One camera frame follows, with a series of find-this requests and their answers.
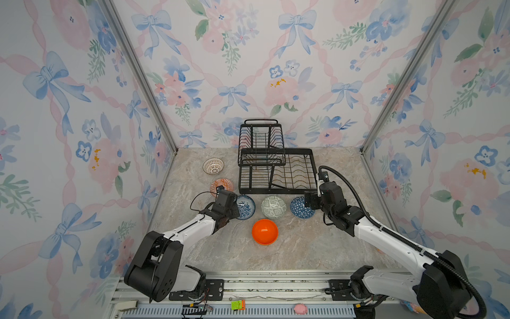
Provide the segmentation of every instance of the black metal dish rack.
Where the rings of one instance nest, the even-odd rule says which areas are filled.
[[[312,150],[285,149],[282,126],[275,119],[244,121],[238,164],[241,194],[304,194],[317,189]]]

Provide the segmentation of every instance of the wire rack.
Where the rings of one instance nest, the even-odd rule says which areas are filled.
[[[285,165],[285,159],[282,126],[277,120],[247,119],[241,124],[239,166]]]
[[[311,149],[287,149],[284,166],[239,167],[241,194],[303,194],[317,190]]]

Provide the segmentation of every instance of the orange patterned bowl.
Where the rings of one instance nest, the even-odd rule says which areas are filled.
[[[209,188],[209,191],[211,192],[211,195],[216,197],[216,187],[223,186],[226,190],[234,191],[234,183],[232,183],[231,180],[228,180],[226,178],[219,178],[215,180],[211,187]]]

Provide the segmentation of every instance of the bowl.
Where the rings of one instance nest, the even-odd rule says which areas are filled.
[[[238,196],[237,208],[239,208],[239,217],[237,219],[247,220],[255,214],[255,202],[249,196]]]
[[[270,219],[283,217],[287,212],[287,205],[278,196],[269,196],[262,201],[262,213]]]
[[[211,184],[211,187],[209,187],[209,192],[211,192],[211,195],[214,197],[216,197],[216,187],[218,186],[223,186],[226,190],[234,191],[234,183],[232,183],[231,180],[219,178]]]
[[[278,226],[269,219],[261,219],[251,229],[253,239],[261,245],[271,245],[278,238]]]
[[[203,163],[203,171],[209,175],[216,175],[221,172],[225,164],[219,158],[210,158]]]
[[[304,206],[304,197],[299,196],[290,202],[290,211],[297,218],[308,219],[315,215],[315,210]]]

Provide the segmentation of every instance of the gray stone table surface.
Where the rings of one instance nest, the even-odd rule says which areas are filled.
[[[387,224],[383,209],[370,184],[367,173],[355,148],[313,148],[315,163],[327,165],[342,173],[358,191],[368,212]],[[212,157],[223,160],[225,168],[217,175],[208,175],[203,163]],[[192,219],[197,212],[190,210],[191,200],[200,192],[209,190],[213,181],[228,178],[238,192],[239,167],[237,149],[180,149],[170,175],[161,194],[160,203],[151,223],[151,230],[165,232]],[[350,205],[357,203],[347,186],[330,174],[330,179],[339,184]],[[275,220],[279,237],[269,246],[257,244],[251,229],[254,223],[265,218],[261,211],[266,194],[249,195],[256,204],[253,217],[248,220],[230,221],[215,234],[202,239],[191,249],[185,250],[182,264],[189,264],[206,272],[212,271],[266,271],[294,269],[351,270],[363,265],[375,268],[401,268],[389,256],[374,246],[353,238],[334,226],[322,221],[322,211],[316,211],[309,219],[295,217],[289,204],[299,195],[278,195],[287,204],[286,215]],[[203,209],[214,198],[210,194],[200,195],[193,208]]]

